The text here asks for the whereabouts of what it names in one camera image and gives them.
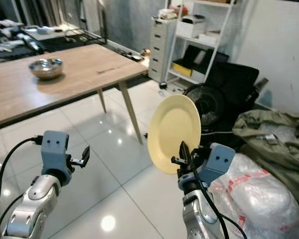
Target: plate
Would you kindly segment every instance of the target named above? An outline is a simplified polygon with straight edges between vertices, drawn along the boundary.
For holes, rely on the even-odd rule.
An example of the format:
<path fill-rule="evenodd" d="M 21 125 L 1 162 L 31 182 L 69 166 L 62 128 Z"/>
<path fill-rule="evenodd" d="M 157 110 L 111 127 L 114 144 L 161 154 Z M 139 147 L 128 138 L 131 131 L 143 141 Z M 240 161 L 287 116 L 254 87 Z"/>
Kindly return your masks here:
<path fill-rule="evenodd" d="M 184 95 L 170 96 L 156 109 L 149 125 L 148 150 L 154 165 L 168 174 L 177 173 L 179 165 L 170 159 L 179 157 L 184 141 L 190 151 L 200 143 L 200 118 L 193 101 Z"/>

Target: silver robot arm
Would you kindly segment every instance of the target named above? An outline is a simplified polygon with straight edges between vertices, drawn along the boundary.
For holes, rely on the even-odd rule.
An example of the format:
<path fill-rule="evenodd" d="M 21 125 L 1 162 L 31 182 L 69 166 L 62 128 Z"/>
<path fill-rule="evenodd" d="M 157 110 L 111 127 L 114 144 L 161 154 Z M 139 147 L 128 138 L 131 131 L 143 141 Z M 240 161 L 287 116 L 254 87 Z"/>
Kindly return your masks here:
<path fill-rule="evenodd" d="M 41 175 L 24 193 L 22 202 L 12 212 L 1 238 L 39 239 L 60 192 L 61 185 L 56 177 Z"/>
<path fill-rule="evenodd" d="M 180 145 L 180 158 L 173 157 L 172 163 L 180 165 L 177 170 L 178 187 L 184 191 L 183 220 L 188 239 L 223 239 L 219 220 L 199 189 L 192 168 L 189 164 L 191 155 L 204 187 L 226 173 L 234 158 L 235 151 L 224 145 L 213 143 L 210 148 L 199 148 L 190 153 L 185 142 Z M 212 194 L 206 191 L 213 201 Z"/>
<path fill-rule="evenodd" d="M 42 140 L 42 175 L 23 195 L 22 202 L 12 212 L 1 239 L 39 239 L 45 221 L 57 203 L 61 187 L 67 185 L 74 172 L 72 165 L 85 167 L 90 157 L 87 147 L 82 159 L 66 154 L 69 135 L 46 131 Z"/>

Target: stainless steel bowl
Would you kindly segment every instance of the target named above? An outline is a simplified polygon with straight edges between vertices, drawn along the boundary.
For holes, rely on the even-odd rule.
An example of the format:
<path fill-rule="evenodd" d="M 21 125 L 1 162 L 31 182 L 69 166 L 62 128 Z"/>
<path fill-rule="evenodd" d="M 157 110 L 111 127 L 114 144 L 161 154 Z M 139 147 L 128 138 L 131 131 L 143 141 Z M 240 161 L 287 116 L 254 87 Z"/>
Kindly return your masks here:
<path fill-rule="evenodd" d="M 58 77 L 62 73 L 62 61 L 59 59 L 40 59 L 29 65 L 31 72 L 42 80 Z"/>

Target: wooden table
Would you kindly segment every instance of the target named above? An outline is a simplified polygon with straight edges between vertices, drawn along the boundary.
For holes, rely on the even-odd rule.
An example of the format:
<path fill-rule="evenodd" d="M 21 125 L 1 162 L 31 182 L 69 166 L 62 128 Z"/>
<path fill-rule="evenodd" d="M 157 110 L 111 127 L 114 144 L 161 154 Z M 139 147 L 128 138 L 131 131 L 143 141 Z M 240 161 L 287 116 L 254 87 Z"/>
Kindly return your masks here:
<path fill-rule="evenodd" d="M 41 58 L 61 59 L 64 74 L 51 81 L 38 80 L 32 75 L 28 65 Z M 138 139 L 142 143 L 126 81 L 146 70 L 141 64 L 100 45 L 0 63 L 0 127 L 96 92 L 106 112 L 102 88 L 118 83 Z"/>

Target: power cord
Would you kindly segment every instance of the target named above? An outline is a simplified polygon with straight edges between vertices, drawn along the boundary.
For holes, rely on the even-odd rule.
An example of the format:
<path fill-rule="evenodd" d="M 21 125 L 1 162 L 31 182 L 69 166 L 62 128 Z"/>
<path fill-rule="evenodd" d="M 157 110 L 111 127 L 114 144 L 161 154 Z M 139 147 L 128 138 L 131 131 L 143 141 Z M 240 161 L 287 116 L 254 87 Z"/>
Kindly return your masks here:
<path fill-rule="evenodd" d="M 5 209 L 5 211 L 2 213 L 1 217 L 0 217 L 0 226 L 2 221 L 4 220 L 4 217 L 6 216 L 6 214 L 8 213 L 8 211 L 10 210 L 10 208 L 20 199 L 22 198 L 24 195 L 24 193 L 22 193 L 21 195 L 19 195 L 18 197 L 16 197 L 10 204 L 9 206 Z"/>
<path fill-rule="evenodd" d="M 211 132 L 211 133 L 202 133 L 201 135 L 213 135 L 213 134 L 226 134 L 226 133 L 230 133 L 233 134 L 233 131 L 215 131 L 215 132 Z"/>
<path fill-rule="evenodd" d="M 200 181 L 200 178 L 199 178 L 199 175 L 197 173 L 196 167 L 195 167 L 194 162 L 192 160 L 192 154 L 189 156 L 188 160 L 189 160 L 189 165 L 190 165 L 191 169 L 193 170 L 193 173 L 194 173 L 194 176 L 195 176 L 195 179 L 196 179 L 196 183 L 198 184 L 201 192 L 203 193 L 204 197 L 206 198 L 206 201 L 208 202 L 208 204 L 210 205 L 211 209 L 214 211 L 214 213 L 216 214 L 216 216 L 217 216 L 217 218 L 218 218 L 218 220 L 220 222 L 220 225 L 221 225 L 221 227 L 223 229 L 223 233 L 224 233 L 225 239 L 229 239 L 229 235 L 228 235 L 228 231 L 227 231 L 224 219 L 221 216 L 221 214 L 218 211 L 218 209 L 216 208 L 216 206 L 213 203 L 213 201 L 208 196 L 206 190 L 204 189 L 203 184 Z"/>
<path fill-rule="evenodd" d="M 234 220 L 230 219 L 229 217 L 225 216 L 224 214 L 220 214 L 224 219 L 226 219 L 227 221 L 229 221 L 230 223 L 232 223 L 243 235 L 244 239 L 247 239 L 247 236 L 244 232 L 244 230 L 237 224 L 234 222 Z"/>
<path fill-rule="evenodd" d="M 21 141 L 20 143 L 18 143 L 5 157 L 3 164 L 1 166 L 1 170 L 0 170 L 0 197 L 1 197 L 2 178 L 3 178 L 4 169 L 5 169 L 6 164 L 8 163 L 11 155 L 16 151 L 17 148 L 19 148 L 21 145 L 23 145 L 26 142 L 33 141 L 37 145 L 42 145 L 42 140 L 43 140 L 42 135 L 39 135 L 37 137 L 27 138 L 27 139 Z"/>
<path fill-rule="evenodd" d="M 192 154 L 191 156 L 189 157 L 188 159 L 189 161 L 189 164 L 190 164 L 190 167 L 194 173 L 194 176 L 195 176 L 195 180 L 196 180 L 196 183 L 198 184 L 199 186 L 199 189 L 202 191 L 204 197 L 206 198 L 208 204 L 210 205 L 211 209 L 214 211 L 214 213 L 216 214 L 217 218 L 219 219 L 219 222 L 220 222 L 220 225 L 223 229 L 223 232 L 224 232 L 224 236 L 225 236 L 225 239 L 229 239 L 229 235 L 228 235 L 228 231 L 227 231 L 227 227 L 226 227 L 226 224 L 224 222 L 224 219 L 228 220 L 229 222 L 231 222 L 235 227 L 237 227 L 237 229 L 241 232 L 241 234 L 243 235 L 244 239 L 247 239 L 247 236 L 245 234 L 245 232 L 242 230 L 242 228 L 237 224 L 235 223 L 232 219 L 230 219 L 229 217 L 221 214 L 218 209 L 216 208 L 215 204 L 213 203 L 213 201 L 210 199 L 209 195 L 207 194 L 206 192 L 206 189 L 204 188 L 203 184 L 201 183 L 201 180 L 199 178 L 199 175 L 198 175 L 198 172 L 197 172 L 197 169 L 195 167 L 195 164 L 192 160 Z"/>

